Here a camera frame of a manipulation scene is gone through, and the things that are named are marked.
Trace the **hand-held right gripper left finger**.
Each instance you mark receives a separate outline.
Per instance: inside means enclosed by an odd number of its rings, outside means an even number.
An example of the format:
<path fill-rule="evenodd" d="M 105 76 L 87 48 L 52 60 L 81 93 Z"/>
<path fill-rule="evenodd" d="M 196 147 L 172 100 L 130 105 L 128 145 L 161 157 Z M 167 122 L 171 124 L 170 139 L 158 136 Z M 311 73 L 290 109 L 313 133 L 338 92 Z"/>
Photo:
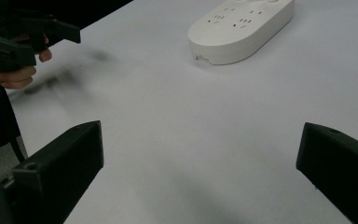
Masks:
<path fill-rule="evenodd" d="M 76 125 L 13 169 L 19 224 L 63 224 L 103 168 L 98 120 Z"/>

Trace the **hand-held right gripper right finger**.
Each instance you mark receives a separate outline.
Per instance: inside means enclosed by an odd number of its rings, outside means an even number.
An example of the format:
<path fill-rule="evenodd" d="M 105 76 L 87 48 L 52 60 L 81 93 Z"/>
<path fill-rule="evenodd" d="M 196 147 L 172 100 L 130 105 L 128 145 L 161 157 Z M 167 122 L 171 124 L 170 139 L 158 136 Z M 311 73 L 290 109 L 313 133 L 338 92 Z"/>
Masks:
<path fill-rule="evenodd" d="M 358 140 L 307 122 L 296 168 L 352 224 L 358 224 Z"/>

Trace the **white power strip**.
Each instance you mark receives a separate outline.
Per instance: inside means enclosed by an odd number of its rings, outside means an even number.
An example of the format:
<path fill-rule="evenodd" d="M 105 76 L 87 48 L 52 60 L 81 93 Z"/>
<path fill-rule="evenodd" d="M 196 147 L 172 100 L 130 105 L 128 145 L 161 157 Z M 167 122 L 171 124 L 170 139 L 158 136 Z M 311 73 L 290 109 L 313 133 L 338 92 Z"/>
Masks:
<path fill-rule="evenodd" d="M 190 26 L 192 56 L 212 65 L 240 62 L 275 36 L 294 10 L 295 0 L 226 0 Z"/>

